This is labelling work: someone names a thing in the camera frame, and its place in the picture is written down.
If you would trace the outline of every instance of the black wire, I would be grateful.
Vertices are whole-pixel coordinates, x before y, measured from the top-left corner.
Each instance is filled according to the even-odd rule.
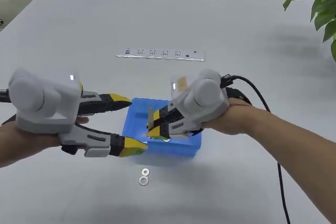
[[[245,77],[242,76],[231,76],[231,81],[233,80],[242,80],[245,81],[247,84],[249,84],[253,90],[257,93],[257,95],[259,96],[259,98],[261,99],[261,102],[263,103],[265,109],[268,112],[271,112],[271,110],[269,109],[265,99],[263,98],[263,96],[261,95],[261,93],[259,92],[259,90],[257,89],[257,87],[248,79],[246,79]],[[282,172],[281,172],[281,165],[278,163],[278,175],[279,175],[279,183],[280,183],[280,192],[281,192],[281,200],[282,200],[282,206],[284,208],[284,212],[285,212],[285,216],[286,216],[286,221],[287,224],[290,224],[290,219],[289,219],[289,215],[288,215],[288,210],[287,210],[287,205],[286,205],[286,199],[285,199],[285,191],[284,191],[284,183],[282,181]]]

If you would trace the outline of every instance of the metal washer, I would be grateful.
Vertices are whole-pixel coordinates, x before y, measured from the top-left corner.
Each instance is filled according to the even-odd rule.
[[[146,177],[146,176],[141,176],[139,178],[139,183],[142,186],[146,186],[148,184],[148,182],[149,182],[149,180],[148,180],[148,177]]]
[[[149,175],[149,169],[148,169],[148,168],[144,168],[144,169],[142,169],[141,174],[142,174],[143,176],[148,176],[148,175]]]

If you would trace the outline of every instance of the blue plastic bin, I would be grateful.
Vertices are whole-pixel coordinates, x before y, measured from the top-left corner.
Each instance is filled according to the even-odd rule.
[[[148,108],[156,111],[168,104],[165,100],[134,98],[128,109],[122,134],[142,141],[148,145],[147,153],[159,153],[193,157],[201,148],[202,134],[191,136],[189,139],[170,139],[169,142],[155,140],[146,136]]]

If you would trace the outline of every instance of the white power strip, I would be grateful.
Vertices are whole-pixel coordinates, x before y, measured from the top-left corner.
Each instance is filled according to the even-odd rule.
[[[179,50],[179,49],[139,49],[125,48],[121,49],[116,57],[125,58],[146,58],[146,59],[164,59],[164,60],[192,60],[205,61],[205,53],[201,50]]]

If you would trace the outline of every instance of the human hand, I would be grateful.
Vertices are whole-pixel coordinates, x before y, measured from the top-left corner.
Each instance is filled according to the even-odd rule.
[[[245,133],[248,115],[255,109],[241,99],[229,98],[230,107],[220,117],[206,122],[203,128],[212,128],[228,135]]]
[[[89,119],[77,118],[76,122],[85,124]],[[56,135],[33,134],[18,129],[15,122],[6,123],[0,127],[0,167],[60,145]]]

